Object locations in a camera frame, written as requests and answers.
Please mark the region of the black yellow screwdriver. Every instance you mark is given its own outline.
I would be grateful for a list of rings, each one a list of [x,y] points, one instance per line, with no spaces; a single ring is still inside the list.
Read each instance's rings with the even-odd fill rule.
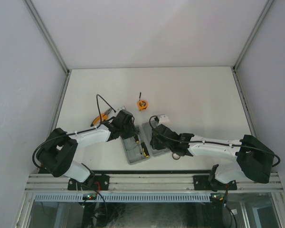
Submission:
[[[141,143],[141,147],[142,147],[142,154],[144,155],[145,158],[148,158],[150,156],[147,146],[145,144],[145,142]]]
[[[134,136],[134,139],[135,139],[135,142],[136,142],[136,147],[137,147],[138,153],[139,153],[140,155],[142,155],[142,150],[141,150],[139,135],[135,135],[135,136]]]

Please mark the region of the grey plastic tool case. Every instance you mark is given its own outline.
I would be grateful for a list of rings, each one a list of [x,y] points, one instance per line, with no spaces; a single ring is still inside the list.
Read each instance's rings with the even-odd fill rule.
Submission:
[[[152,129],[148,123],[137,126],[135,130],[137,133],[135,137],[122,139],[125,156],[130,165],[170,152],[168,149],[156,150],[152,148]]]

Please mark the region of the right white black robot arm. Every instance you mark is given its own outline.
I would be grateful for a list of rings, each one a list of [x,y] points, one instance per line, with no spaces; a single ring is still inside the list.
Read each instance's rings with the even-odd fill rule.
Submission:
[[[211,156],[228,160],[227,164],[215,164],[209,175],[212,189],[247,178],[253,182],[269,183],[271,169],[275,166],[275,153],[252,135],[239,140],[216,140],[192,133],[178,134],[160,124],[152,128],[152,147],[166,148],[178,157]]]

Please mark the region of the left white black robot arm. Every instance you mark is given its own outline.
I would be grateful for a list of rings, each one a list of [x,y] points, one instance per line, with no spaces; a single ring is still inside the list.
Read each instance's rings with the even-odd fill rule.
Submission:
[[[86,165],[74,161],[76,151],[96,143],[128,139],[134,135],[134,116],[121,109],[115,116],[87,130],[68,133],[61,128],[54,129],[35,149],[32,161],[37,168],[45,168],[53,177],[69,177],[84,190],[89,190],[94,186],[95,174]]]

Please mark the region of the orange black pliers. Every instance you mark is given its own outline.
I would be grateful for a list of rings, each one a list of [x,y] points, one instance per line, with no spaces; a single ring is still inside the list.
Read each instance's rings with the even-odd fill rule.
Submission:
[[[112,112],[112,108],[108,108],[105,112],[101,113],[101,116],[97,116],[91,123],[91,127],[97,125],[98,123],[100,123],[103,120],[107,120],[110,113]]]

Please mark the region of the black tape roll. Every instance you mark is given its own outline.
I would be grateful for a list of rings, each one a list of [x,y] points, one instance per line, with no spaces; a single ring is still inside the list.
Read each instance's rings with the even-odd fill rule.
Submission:
[[[178,154],[173,153],[173,154],[172,154],[172,158],[177,161],[177,160],[179,160],[181,157],[180,157]]]

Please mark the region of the orange tape measure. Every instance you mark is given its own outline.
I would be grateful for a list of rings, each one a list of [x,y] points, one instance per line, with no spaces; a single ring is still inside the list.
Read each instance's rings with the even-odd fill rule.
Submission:
[[[139,100],[137,102],[137,106],[138,106],[139,111],[146,110],[148,107],[148,103],[146,100]]]

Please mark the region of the aluminium front rail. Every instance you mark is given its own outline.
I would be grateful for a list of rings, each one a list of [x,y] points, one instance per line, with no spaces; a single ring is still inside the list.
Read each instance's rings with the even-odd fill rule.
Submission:
[[[211,191],[208,174],[103,174],[96,176],[91,187],[108,192],[206,192]],[[282,192],[283,187],[277,173],[272,173],[269,183],[261,184],[238,178],[230,185],[237,192]],[[25,191],[66,192],[76,191],[73,180],[67,177],[54,178],[50,174],[29,175]]]

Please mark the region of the left aluminium frame post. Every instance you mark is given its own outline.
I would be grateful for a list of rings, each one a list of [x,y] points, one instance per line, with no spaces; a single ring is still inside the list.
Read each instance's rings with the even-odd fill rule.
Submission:
[[[41,35],[43,36],[45,42],[47,43],[48,47],[50,48],[52,54],[54,55],[55,59],[59,63],[60,67],[62,68],[63,72],[67,76],[69,73],[69,69],[64,62],[54,40],[52,39],[42,17],[40,16],[36,6],[34,5],[32,0],[23,0],[25,7],[27,8],[29,14],[31,15],[33,21],[35,22],[37,28],[39,29]]]

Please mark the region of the aluminium frame post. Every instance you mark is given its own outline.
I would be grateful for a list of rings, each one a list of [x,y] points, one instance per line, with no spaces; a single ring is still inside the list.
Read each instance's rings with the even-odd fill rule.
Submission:
[[[59,63],[60,67],[62,68],[63,72],[67,76],[69,73],[69,69],[64,62],[54,40],[52,39],[42,17],[40,16],[36,6],[34,5],[32,0],[23,0],[25,7],[27,8],[29,14],[31,15],[33,21],[35,22],[37,28],[39,29],[41,35],[43,36],[45,42],[47,43],[48,47],[50,48],[52,54],[54,55],[55,59]]]
[[[234,64],[234,66],[232,67],[233,71],[237,71],[237,69],[239,68],[241,62],[243,61],[245,54],[247,53],[249,47],[251,46],[255,36],[257,35],[258,31],[260,30],[266,16],[268,15],[268,13],[270,12],[273,4],[275,3],[275,0],[267,0],[263,9],[261,10],[260,15],[258,16],[247,40],[245,41],[245,44],[243,46],[243,48],[241,49],[241,52]]]

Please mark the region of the right aluminium frame post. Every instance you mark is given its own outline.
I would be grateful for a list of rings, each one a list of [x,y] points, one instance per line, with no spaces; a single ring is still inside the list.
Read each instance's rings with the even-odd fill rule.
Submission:
[[[245,44],[243,46],[243,48],[241,49],[241,52],[234,64],[234,66],[232,67],[233,71],[237,71],[237,69],[239,68],[241,62],[243,61],[245,54],[247,53],[249,47],[251,46],[255,36],[257,35],[258,31],[260,30],[266,16],[268,15],[268,13],[270,12],[273,4],[275,3],[275,0],[267,0],[263,9],[261,10],[260,15],[258,16],[247,40],[245,41]]]

